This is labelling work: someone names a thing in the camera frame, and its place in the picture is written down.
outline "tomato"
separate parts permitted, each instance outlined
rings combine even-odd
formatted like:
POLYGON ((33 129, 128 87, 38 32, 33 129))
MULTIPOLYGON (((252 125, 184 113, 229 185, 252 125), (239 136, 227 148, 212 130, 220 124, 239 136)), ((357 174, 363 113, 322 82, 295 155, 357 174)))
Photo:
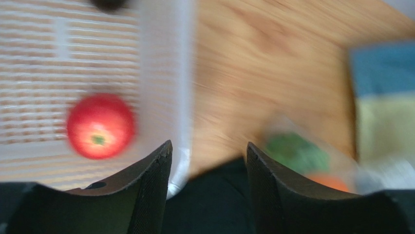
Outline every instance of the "tomato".
POLYGON ((134 114, 117 95, 95 94, 70 111, 66 129, 70 145, 80 155, 90 159, 109 158, 132 141, 134 114))

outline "tomato stem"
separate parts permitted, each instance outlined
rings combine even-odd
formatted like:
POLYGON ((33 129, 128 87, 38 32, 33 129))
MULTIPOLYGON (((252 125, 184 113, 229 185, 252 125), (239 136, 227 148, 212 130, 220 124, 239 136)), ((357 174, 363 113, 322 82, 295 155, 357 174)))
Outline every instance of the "tomato stem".
POLYGON ((105 144, 105 138, 103 136, 93 135, 92 136, 92 142, 96 145, 104 145, 105 144))

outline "plastic crate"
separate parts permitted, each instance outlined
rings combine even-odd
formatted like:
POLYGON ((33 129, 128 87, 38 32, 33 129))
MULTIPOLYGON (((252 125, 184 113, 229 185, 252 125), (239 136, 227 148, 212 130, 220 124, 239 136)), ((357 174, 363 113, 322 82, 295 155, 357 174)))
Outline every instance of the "plastic crate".
POLYGON ((173 142, 168 197, 189 170, 192 0, 133 0, 114 14, 87 0, 0 1, 0 181, 68 190, 103 179, 173 142), (65 135, 67 110, 94 92, 134 109, 123 155, 89 160, 65 135))

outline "wooden surface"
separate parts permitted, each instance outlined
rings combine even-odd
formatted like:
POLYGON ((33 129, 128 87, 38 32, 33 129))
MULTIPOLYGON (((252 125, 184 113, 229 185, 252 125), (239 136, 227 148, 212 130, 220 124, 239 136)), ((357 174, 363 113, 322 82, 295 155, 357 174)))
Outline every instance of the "wooden surface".
POLYGON ((277 114, 354 157, 347 51, 414 36, 380 0, 199 0, 191 174, 260 143, 277 114))

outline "plastic bag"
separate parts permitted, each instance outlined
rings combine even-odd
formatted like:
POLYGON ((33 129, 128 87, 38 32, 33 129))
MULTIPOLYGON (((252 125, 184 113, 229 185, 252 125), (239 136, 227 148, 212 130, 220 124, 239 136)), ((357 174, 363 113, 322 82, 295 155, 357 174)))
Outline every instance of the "plastic bag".
POLYGON ((358 193, 355 182, 359 174, 357 163, 309 135, 287 117, 272 121, 265 133, 262 149, 270 158, 315 182, 358 193))

